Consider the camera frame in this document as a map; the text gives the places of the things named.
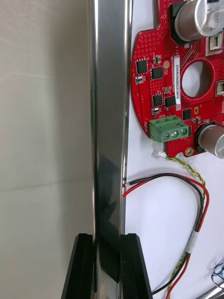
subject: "blue wire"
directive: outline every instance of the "blue wire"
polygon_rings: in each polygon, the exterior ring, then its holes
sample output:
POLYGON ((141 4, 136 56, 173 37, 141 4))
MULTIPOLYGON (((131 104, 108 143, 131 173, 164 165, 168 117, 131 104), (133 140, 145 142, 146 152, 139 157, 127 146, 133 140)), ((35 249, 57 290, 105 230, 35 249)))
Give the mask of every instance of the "blue wire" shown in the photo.
POLYGON ((224 288, 222 288, 221 286, 219 286, 219 285, 215 282, 215 280, 214 280, 215 277, 219 277, 219 278, 224 282, 224 258, 221 260, 221 262, 219 262, 219 263, 215 266, 215 268, 214 268, 214 270, 212 271, 212 274, 211 274, 211 280, 213 281, 213 283, 214 283, 217 287, 219 287, 219 288, 221 288, 221 289, 224 290, 224 288))

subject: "black wire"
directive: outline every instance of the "black wire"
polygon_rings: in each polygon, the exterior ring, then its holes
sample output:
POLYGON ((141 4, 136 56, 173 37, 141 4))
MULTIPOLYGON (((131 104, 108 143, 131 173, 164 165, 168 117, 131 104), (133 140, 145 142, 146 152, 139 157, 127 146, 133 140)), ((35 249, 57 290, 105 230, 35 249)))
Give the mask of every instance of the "black wire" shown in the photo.
POLYGON ((171 278, 171 280, 168 281, 168 282, 167 282, 165 285, 163 285, 161 288, 159 288, 159 289, 155 290, 154 292, 152 292, 152 295, 155 295, 155 294, 161 292, 162 290, 164 290, 165 288, 167 288, 167 287, 168 287, 168 286, 175 280, 175 278, 178 276, 178 274, 180 273, 181 269, 183 268, 183 265, 185 264, 185 262, 186 262, 186 260, 187 260, 187 258, 188 258, 189 255, 190 255, 190 254, 187 253, 186 257, 184 258, 184 260, 183 260, 183 262, 182 262, 182 264, 181 264, 181 267, 180 267, 179 271, 178 271, 178 272, 171 278))
MULTIPOLYGON (((131 182, 129 182, 129 185, 134 185, 134 184, 137 184, 137 183, 141 183, 141 182, 147 182, 147 181, 152 181, 156 178, 162 178, 162 177, 174 177, 174 178, 179 178, 181 179, 182 181, 186 182, 187 184, 189 184, 190 186, 192 186, 198 193, 199 195, 199 199, 200 199, 200 217, 198 217, 197 219, 197 222, 195 224, 195 230, 197 231, 198 227, 199 227, 199 224, 200 224, 200 221, 201 221, 201 217, 202 217, 202 214, 203 214, 203 196, 202 196, 202 193, 200 191, 200 189, 195 185, 193 184, 192 182, 188 181, 187 179, 185 179, 184 177, 182 177, 181 175, 178 175, 178 174, 175 174, 175 173, 160 173, 160 174, 156 174, 156 175, 153 175, 153 176, 150 176, 150 177, 145 177, 145 178, 138 178, 138 179, 135 179, 131 182)), ((178 270, 177 273, 175 273, 175 275, 171 278, 170 281, 168 281, 165 285, 163 285, 161 288, 155 290, 154 292, 152 292, 152 295, 155 295, 157 294, 158 292, 164 290, 166 287, 168 287, 174 280, 175 278, 178 276, 178 274, 180 273, 183 265, 185 264, 188 256, 190 254, 187 253, 185 258, 183 259, 182 263, 181 263, 181 266, 178 270)))

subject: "red circuit board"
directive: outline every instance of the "red circuit board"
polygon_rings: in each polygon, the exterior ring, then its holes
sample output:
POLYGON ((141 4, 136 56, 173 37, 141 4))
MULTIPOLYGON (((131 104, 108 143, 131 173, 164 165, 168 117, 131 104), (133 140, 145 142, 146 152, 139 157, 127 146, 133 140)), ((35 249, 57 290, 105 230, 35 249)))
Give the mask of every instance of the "red circuit board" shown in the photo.
POLYGON ((146 30, 138 33, 133 49, 132 61, 132 99, 133 106, 141 124, 142 129, 150 136, 148 123, 151 120, 175 115, 182 119, 183 110, 191 109, 191 119, 185 120, 191 127, 191 136, 166 142, 166 152, 169 156, 175 157, 178 153, 183 153, 186 157, 196 155, 195 132, 198 127, 215 121, 220 126, 224 125, 224 97, 216 96, 217 82, 224 81, 224 52, 223 48, 214 55, 209 55, 208 38, 198 40, 188 45, 178 45, 172 38, 169 24, 169 6, 179 1, 159 0, 159 20, 158 28, 146 30), (160 64, 155 61, 156 56, 161 57, 160 64), (174 57, 180 58, 180 79, 181 79, 181 106, 166 108, 164 100, 166 97, 174 97, 174 57), (146 60, 147 72, 143 74, 144 81, 136 84, 137 73, 136 62, 146 60), (210 86, 205 94, 200 97, 188 96, 182 88, 182 78, 186 69, 194 62, 202 61, 206 63, 210 70, 210 86), (152 69, 163 68, 163 77, 152 79, 152 69), (168 93, 164 93, 164 88, 169 87, 168 93), (153 96, 162 95, 163 104, 159 106, 159 112, 152 114, 153 96))

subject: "metal bar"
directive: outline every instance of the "metal bar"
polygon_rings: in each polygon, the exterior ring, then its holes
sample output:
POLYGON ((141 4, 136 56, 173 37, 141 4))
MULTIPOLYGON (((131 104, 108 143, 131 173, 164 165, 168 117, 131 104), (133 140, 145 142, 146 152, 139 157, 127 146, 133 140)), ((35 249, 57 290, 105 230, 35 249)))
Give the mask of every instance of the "metal bar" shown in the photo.
POLYGON ((133 0, 89 0, 95 291, 120 298, 133 0))
POLYGON ((224 298, 224 290, 218 287, 214 287, 205 294, 201 295, 197 299, 223 299, 224 298))

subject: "white connector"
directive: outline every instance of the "white connector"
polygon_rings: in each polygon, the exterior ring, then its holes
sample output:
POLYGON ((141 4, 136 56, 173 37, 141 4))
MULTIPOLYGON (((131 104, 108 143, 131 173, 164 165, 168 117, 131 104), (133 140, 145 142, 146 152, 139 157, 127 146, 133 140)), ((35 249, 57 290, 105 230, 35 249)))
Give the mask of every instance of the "white connector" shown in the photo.
POLYGON ((166 154, 164 151, 162 151, 162 150, 157 150, 157 151, 156 151, 156 155, 157 155, 158 157, 162 157, 162 158, 164 158, 164 159, 166 159, 166 157, 167 157, 167 154, 166 154))

